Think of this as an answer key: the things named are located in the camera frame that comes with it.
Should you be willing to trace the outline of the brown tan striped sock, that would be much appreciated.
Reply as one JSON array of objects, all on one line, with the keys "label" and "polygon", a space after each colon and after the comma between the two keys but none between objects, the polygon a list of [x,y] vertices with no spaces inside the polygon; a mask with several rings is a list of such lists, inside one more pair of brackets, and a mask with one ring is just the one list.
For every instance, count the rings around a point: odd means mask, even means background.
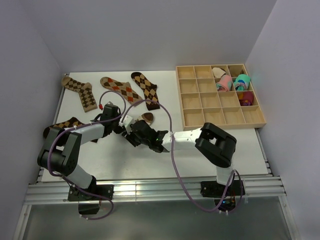
[{"label": "brown tan striped sock", "polygon": [[150,126],[154,121],[154,115],[151,112],[145,112],[141,116],[139,116],[135,121],[144,121]]}]

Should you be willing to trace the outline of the tan orange argyle sock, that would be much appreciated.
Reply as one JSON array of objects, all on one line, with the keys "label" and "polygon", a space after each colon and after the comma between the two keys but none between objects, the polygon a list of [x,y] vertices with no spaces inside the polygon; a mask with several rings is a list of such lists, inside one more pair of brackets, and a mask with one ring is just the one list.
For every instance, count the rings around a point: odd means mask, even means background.
[{"label": "tan orange argyle sock", "polygon": [[100,84],[107,90],[120,93],[131,105],[142,100],[142,97],[132,89],[129,82],[120,82],[110,77],[102,77]]}]

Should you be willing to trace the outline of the dark brown tan argyle sock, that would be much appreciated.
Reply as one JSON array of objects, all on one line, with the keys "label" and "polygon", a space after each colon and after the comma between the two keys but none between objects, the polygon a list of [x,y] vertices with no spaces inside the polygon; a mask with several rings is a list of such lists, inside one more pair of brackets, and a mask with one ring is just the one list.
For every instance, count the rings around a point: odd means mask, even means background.
[{"label": "dark brown tan argyle sock", "polygon": [[143,91],[144,99],[147,100],[145,102],[147,109],[149,111],[160,109],[157,95],[158,86],[150,82],[141,72],[133,72],[131,74],[131,78]]}]

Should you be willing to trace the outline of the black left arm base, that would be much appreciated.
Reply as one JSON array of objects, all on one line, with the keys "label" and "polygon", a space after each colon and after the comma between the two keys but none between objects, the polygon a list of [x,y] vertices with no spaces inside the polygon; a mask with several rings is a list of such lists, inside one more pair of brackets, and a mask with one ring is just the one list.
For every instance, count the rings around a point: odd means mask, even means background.
[{"label": "black left arm base", "polygon": [[70,186],[67,201],[78,202],[78,212],[80,215],[91,216],[98,213],[102,201],[113,199],[113,193],[113,184],[98,184],[90,190]]}]

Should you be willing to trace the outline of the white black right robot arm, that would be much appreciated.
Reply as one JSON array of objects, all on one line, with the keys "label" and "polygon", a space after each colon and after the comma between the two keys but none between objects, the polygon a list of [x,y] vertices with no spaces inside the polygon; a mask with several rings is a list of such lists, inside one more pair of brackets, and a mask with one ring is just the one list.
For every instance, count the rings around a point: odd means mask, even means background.
[{"label": "white black right robot arm", "polygon": [[145,145],[156,153],[173,153],[178,150],[197,149],[216,167],[216,189],[222,195],[229,194],[233,188],[235,175],[233,155],[237,140],[234,136],[206,122],[200,128],[169,132],[154,130],[144,120],[121,120],[122,135],[134,146]]}]

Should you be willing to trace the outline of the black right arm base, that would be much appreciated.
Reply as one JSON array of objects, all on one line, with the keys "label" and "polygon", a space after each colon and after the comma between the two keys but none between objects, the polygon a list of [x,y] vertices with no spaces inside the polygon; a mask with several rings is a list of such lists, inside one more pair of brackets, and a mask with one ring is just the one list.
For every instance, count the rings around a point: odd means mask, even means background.
[{"label": "black right arm base", "polygon": [[[200,186],[202,197],[214,198],[214,203],[217,205],[222,198],[225,186],[218,184],[216,181],[202,181]],[[222,212],[233,210],[237,206],[236,197],[240,197],[241,195],[244,197],[245,194],[243,182],[238,179],[232,180],[218,209]]]}]

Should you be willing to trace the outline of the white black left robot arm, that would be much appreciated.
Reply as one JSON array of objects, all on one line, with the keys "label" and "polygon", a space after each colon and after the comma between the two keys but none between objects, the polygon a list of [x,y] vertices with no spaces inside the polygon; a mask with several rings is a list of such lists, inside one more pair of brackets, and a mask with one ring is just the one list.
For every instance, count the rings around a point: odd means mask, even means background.
[{"label": "white black left robot arm", "polygon": [[84,127],[52,128],[39,152],[37,164],[48,171],[67,178],[79,189],[79,194],[91,200],[98,193],[97,180],[78,164],[81,145],[104,138],[119,126],[121,110],[107,103],[93,122]]}]

